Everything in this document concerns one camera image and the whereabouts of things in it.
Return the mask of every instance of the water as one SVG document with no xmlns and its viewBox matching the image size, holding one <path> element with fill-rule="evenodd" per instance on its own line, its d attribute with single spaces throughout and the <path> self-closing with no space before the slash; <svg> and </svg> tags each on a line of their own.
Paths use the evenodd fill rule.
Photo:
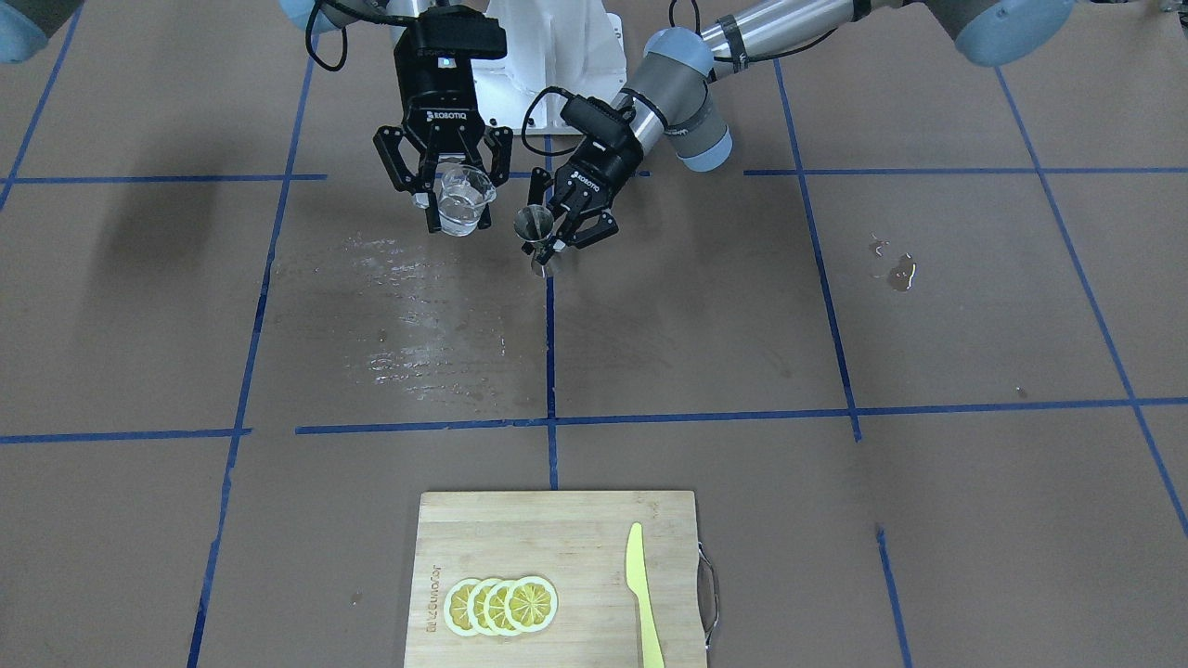
<svg viewBox="0 0 1188 668">
<path fill-rule="evenodd" d="M 914 260 L 910 254 L 904 253 L 899 257 L 899 265 L 887 273 L 887 284 L 899 292 L 906 292 L 908 290 L 911 290 L 911 285 L 915 279 L 916 260 Z"/>
<path fill-rule="evenodd" d="M 890 246 L 891 241 L 886 241 L 884 239 L 879 239 L 878 237 L 874 235 L 873 232 L 871 233 L 871 238 L 874 239 L 874 242 L 871 244 L 867 247 L 871 250 L 872 253 L 874 253 L 874 257 L 881 258 L 883 257 L 883 248 L 886 248 L 887 246 Z"/>
<path fill-rule="evenodd" d="M 486 206 L 482 193 L 469 184 L 460 183 L 450 187 L 448 191 L 443 189 L 442 197 L 437 201 L 442 232 L 454 237 L 466 237 L 474 232 Z"/>
</svg>

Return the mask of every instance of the glass cup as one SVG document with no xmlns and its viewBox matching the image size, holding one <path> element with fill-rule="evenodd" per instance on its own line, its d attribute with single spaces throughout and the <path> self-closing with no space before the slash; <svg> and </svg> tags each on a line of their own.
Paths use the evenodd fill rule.
<svg viewBox="0 0 1188 668">
<path fill-rule="evenodd" d="M 481 169 L 459 163 L 442 168 L 437 212 L 442 232 L 466 237 L 474 232 L 482 209 L 495 200 L 495 187 Z"/>
</svg>

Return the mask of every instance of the lemon slice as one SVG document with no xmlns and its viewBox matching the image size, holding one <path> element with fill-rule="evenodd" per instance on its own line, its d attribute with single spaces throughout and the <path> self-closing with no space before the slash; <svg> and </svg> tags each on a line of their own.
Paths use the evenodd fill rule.
<svg viewBox="0 0 1188 668">
<path fill-rule="evenodd" d="M 446 610 L 446 625 L 449 626 L 450 631 L 460 636 L 479 635 L 479 631 L 475 631 L 474 625 L 470 624 L 470 618 L 466 616 L 467 599 L 470 595 L 470 591 L 478 584 L 478 578 L 467 578 L 466 580 L 460 580 L 446 594 L 446 605 L 448 606 Z"/>
<path fill-rule="evenodd" d="M 522 631 L 516 630 L 511 622 L 507 620 L 507 610 L 505 603 L 507 601 L 507 594 L 511 592 L 512 586 L 516 585 L 516 580 L 504 580 L 498 585 L 491 587 L 487 592 L 487 598 L 484 600 L 482 605 L 482 625 L 495 632 L 497 636 L 518 636 Z"/>
<path fill-rule="evenodd" d="M 516 580 L 504 601 L 504 615 L 517 631 L 533 634 L 544 630 L 557 615 L 557 590 L 537 575 Z"/>
<path fill-rule="evenodd" d="M 503 581 L 503 578 L 487 578 L 474 585 L 474 588 L 466 597 L 466 618 L 470 623 L 470 628 L 484 636 L 497 635 L 495 631 L 485 624 L 487 594 L 491 593 L 492 587 Z"/>
</svg>

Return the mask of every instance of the yellow knife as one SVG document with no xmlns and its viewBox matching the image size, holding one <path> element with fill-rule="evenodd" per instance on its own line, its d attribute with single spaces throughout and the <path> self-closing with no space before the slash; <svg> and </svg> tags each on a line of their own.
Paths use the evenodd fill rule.
<svg viewBox="0 0 1188 668">
<path fill-rule="evenodd" d="M 652 618 L 652 600 L 647 594 L 647 568 L 644 566 L 644 525 L 636 522 L 627 535 L 627 588 L 639 601 L 639 637 L 644 645 L 644 668 L 664 668 L 661 639 Z"/>
</svg>

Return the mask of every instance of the bamboo cutting board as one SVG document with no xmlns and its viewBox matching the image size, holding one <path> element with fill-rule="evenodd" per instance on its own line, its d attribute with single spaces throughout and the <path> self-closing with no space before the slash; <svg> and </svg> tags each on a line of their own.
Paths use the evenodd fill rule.
<svg viewBox="0 0 1188 668">
<path fill-rule="evenodd" d="M 693 492 L 428 492 L 421 497 L 405 668 L 643 667 L 625 556 L 633 522 L 665 668 L 706 668 Z M 541 575 L 557 590 L 543 631 L 461 637 L 446 594 L 465 578 Z"/>
</svg>

